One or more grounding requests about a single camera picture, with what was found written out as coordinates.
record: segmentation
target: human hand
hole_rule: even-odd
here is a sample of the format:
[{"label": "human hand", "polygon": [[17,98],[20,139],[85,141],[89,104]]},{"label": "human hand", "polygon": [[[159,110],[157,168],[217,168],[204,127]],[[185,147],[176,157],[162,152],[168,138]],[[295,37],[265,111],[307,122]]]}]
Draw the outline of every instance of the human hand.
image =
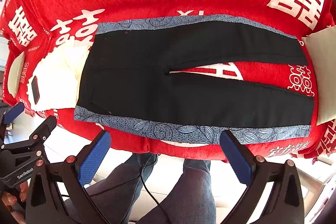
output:
[{"label": "human hand", "polygon": [[[28,187],[28,182],[24,182],[24,183],[20,184],[20,199],[21,199],[22,202],[26,201],[26,199],[27,199],[28,188],[29,188]],[[14,219],[19,224],[26,224],[26,220],[25,220],[24,216],[19,212],[14,212],[13,208],[11,207],[12,205],[17,203],[17,198],[16,197],[14,197],[11,194],[5,192],[2,196],[2,201],[7,206],[8,210],[11,212],[12,216],[14,217]]]}]

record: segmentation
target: silver screw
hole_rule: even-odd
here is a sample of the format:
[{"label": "silver screw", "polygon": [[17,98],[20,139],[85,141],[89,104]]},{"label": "silver screw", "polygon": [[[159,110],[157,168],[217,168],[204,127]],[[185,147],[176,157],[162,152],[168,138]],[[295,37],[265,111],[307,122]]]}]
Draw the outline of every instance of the silver screw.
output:
[{"label": "silver screw", "polygon": [[69,157],[67,157],[67,162],[68,162],[68,163],[72,163],[72,162],[75,161],[75,159],[76,159],[75,156],[69,156]]},{"label": "silver screw", "polygon": [[44,162],[43,160],[38,160],[38,161],[36,162],[36,165],[37,165],[37,166],[41,166],[41,165],[43,165],[43,162]]},{"label": "silver screw", "polygon": [[295,165],[295,163],[292,160],[287,160],[287,164],[291,167]]},{"label": "silver screw", "polygon": [[257,155],[255,158],[258,162],[264,162],[265,161],[265,158],[263,156],[260,156],[260,155]]}]

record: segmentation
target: blue textured pad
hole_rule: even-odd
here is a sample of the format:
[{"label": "blue textured pad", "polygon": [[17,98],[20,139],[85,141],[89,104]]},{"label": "blue textured pad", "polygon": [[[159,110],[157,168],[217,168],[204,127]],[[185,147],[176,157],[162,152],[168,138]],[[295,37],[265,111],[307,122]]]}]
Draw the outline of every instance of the blue textured pad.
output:
[{"label": "blue textured pad", "polygon": [[5,114],[4,124],[10,124],[13,122],[23,111],[25,110],[25,105],[23,103],[16,104],[10,111]]},{"label": "blue textured pad", "polygon": [[110,146],[111,135],[105,131],[80,167],[78,180],[83,187],[91,183]]},{"label": "blue textured pad", "polygon": [[239,182],[250,186],[252,169],[225,131],[220,135],[219,143]]}]

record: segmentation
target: person's leg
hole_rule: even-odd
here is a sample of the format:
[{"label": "person's leg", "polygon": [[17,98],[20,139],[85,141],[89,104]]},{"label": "person's leg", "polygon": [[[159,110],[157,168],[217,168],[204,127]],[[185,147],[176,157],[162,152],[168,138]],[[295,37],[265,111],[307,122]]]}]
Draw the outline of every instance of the person's leg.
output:
[{"label": "person's leg", "polygon": [[[143,186],[140,168],[147,165],[142,172],[143,180],[146,181],[152,173],[157,157],[157,154],[152,153],[133,154],[125,163],[117,166],[105,180],[86,189],[92,201],[111,224],[128,224],[132,206],[139,198]],[[70,217],[83,223],[69,199],[65,201],[65,205]]]},{"label": "person's leg", "polygon": [[[184,160],[182,176],[160,205],[173,224],[216,224],[210,161]],[[170,224],[170,221],[156,206],[137,224]]]}]

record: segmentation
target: smartphone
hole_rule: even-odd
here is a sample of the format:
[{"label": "smartphone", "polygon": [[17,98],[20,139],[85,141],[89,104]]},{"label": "smartphone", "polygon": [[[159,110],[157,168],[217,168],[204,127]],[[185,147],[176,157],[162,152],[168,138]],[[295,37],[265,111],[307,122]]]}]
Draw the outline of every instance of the smartphone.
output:
[{"label": "smartphone", "polygon": [[37,84],[37,77],[34,76],[33,81],[31,83],[31,89],[33,90],[33,97],[34,97],[34,103],[35,105],[40,100],[40,92],[39,92],[39,86]]}]

